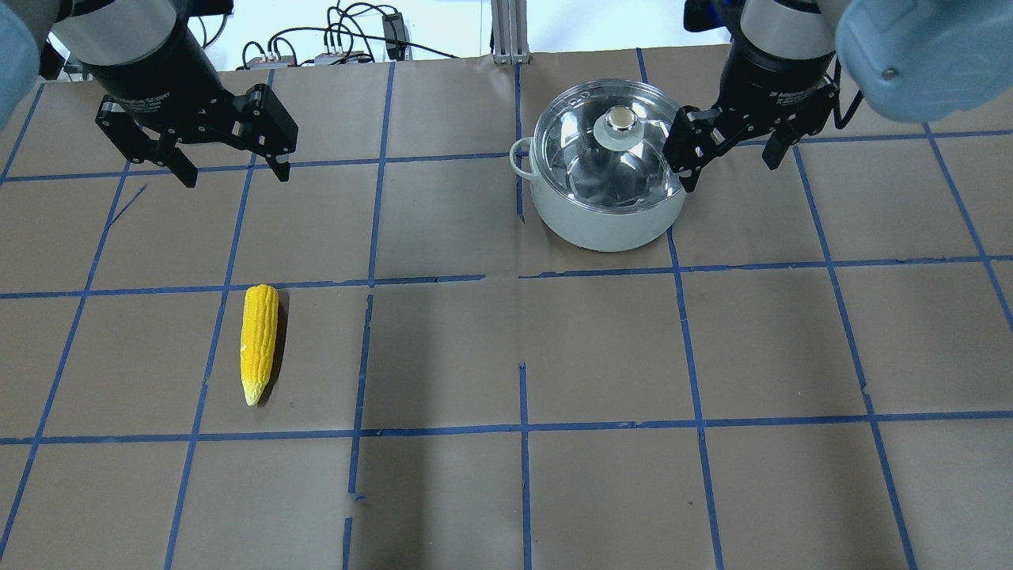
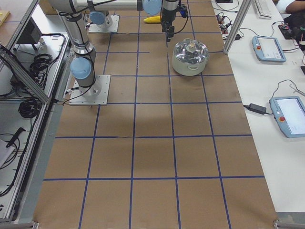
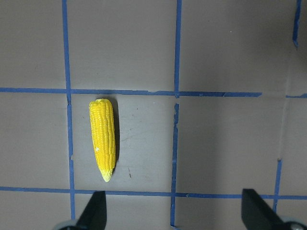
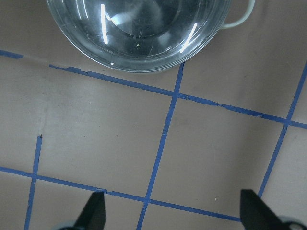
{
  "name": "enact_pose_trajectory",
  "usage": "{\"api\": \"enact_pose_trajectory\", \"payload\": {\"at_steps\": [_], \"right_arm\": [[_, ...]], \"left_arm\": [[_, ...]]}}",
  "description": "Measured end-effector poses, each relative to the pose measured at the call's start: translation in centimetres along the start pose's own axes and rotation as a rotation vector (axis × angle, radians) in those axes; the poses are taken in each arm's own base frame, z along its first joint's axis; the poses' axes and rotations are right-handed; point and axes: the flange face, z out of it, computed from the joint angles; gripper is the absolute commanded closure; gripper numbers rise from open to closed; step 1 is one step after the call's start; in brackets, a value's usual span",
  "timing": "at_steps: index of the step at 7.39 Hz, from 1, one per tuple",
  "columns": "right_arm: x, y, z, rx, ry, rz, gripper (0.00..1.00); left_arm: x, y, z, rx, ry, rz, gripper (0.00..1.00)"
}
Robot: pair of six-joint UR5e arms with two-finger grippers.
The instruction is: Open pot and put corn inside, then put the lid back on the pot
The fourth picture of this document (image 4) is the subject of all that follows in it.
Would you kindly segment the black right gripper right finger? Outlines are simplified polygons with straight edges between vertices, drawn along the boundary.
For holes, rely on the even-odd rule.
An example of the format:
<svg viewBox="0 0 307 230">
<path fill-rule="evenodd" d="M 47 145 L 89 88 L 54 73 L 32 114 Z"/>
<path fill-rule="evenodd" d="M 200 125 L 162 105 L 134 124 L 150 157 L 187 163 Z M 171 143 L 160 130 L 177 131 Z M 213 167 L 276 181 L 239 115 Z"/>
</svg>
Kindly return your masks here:
<svg viewBox="0 0 307 230">
<path fill-rule="evenodd" d="M 305 230 L 295 220 L 281 220 L 251 189 L 240 192 L 240 220 L 246 230 Z"/>
</svg>

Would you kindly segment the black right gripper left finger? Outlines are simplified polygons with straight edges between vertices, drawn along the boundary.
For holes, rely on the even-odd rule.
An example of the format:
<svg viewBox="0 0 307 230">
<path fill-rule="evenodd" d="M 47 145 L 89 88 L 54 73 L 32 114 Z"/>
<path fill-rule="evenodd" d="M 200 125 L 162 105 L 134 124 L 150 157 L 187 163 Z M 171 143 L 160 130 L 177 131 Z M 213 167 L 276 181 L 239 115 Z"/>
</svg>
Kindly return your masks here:
<svg viewBox="0 0 307 230">
<path fill-rule="evenodd" d="M 105 196 L 94 192 L 75 222 L 78 230 L 103 230 L 106 223 Z"/>
</svg>

